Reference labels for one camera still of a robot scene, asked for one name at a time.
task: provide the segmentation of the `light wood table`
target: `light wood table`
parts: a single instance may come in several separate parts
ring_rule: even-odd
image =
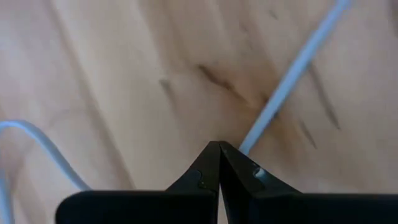
[[[0,119],[42,128],[95,189],[164,189],[243,140],[332,0],[2,0]],[[397,1],[357,0],[250,157],[304,192],[398,192]],[[76,189],[0,139],[17,223]]]

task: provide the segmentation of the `white wire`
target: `white wire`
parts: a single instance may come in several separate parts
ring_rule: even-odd
[[[336,26],[343,11],[348,8],[351,0],[336,0],[333,9],[328,13],[326,18],[321,22],[319,28],[311,35],[307,43],[301,49],[298,57],[295,59],[292,66],[285,74],[282,81],[279,83],[274,94],[268,101],[266,107],[261,111],[256,122],[244,138],[239,150],[248,155],[250,149],[257,143],[263,131],[267,128],[270,121],[273,119],[276,112],[282,106],[289,93],[297,83],[297,80],[302,76],[303,72],[307,69],[308,64],[311,62],[317,50],[325,39],[329,36],[332,29]]]
[[[72,169],[56,145],[39,128],[23,120],[1,121],[0,134],[3,129],[12,127],[24,130],[26,134],[34,139],[77,188],[80,190],[91,190],[91,188]],[[0,170],[0,210],[3,215],[2,219],[4,223],[15,223],[11,197],[7,187],[6,175],[3,170]]]

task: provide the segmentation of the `wooden floor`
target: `wooden floor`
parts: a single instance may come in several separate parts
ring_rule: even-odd
[[[42,128],[94,189],[164,189],[239,146],[333,0],[0,0],[0,119]],[[357,0],[251,158],[303,192],[398,193],[398,1]],[[17,223],[76,189],[0,139]]]

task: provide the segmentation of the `dark stain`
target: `dark stain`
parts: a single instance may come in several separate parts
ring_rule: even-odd
[[[263,101],[262,107],[264,108],[264,107],[266,107],[267,104],[268,104],[269,97],[268,97],[267,95],[263,94],[263,95],[262,95],[262,101]],[[280,119],[280,110],[278,110],[278,111],[275,113],[273,119]]]
[[[247,102],[246,99],[236,91],[235,87],[230,82],[228,82],[227,80],[220,80],[208,67],[204,65],[197,65],[197,67],[202,72],[202,74],[204,74],[207,80],[215,85],[222,87],[229,93],[232,93],[233,96],[239,98],[240,100]]]
[[[335,113],[335,110],[333,108],[333,105],[331,104],[331,101],[329,100],[329,97],[326,94],[322,82],[319,79],[317,68],[315,68],[315,66],[312,63],[308,66],[308,72],[314,82],[315,88],[317,89],[319,100],[323,106],[323,109],[325,110],[326,116],[328,117],[330,122],[335,126],[335,128],[337,130],[340,130],[341,129],[340,124],[337,115]]]
[[[241,28],[241,30],[245,33],[249,32],[249,29],[246,27],[245,23],[239,21],[239,27]]]
[[[249,47],[249,49],[250,49],[251,51],[254,51],[254,50],[257,49],[256,47],[254,47],[254,44],[253,44],[250,40],[248,40],[247,42],[248,42],[248,47]]]
[[[308,130],[307,126],[304,124],[303,121],[300,122],[300,128],[303,131],[305,137],[308,139],[308,141],[310,141],[311,145],[317,149],[317,144],[315,144],[315,140],[312,137],[310,131]]]
[[[175,94],[173,93],[172,86],[168,79],[159,80],[159,84],[161,85],[163,91],[166,93],[167,98],[170,100],[173,108],[176,106],[175,102]]]
[[[275,20],[278,20],[278,19],[279,19],[278,16],[276,15],[276,13],[275,13],[273,10],[269,10],[269,11],[268,11],[268,14],[269,14],[272,18],[274,18]]]

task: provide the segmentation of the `black plastic object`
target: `black plastic object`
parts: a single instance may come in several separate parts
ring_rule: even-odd
[[[228,222],[398,223],[398,195],[301,194],[227,142],[210,142],[165,191],[87,191],[65,199],[57,224]]]

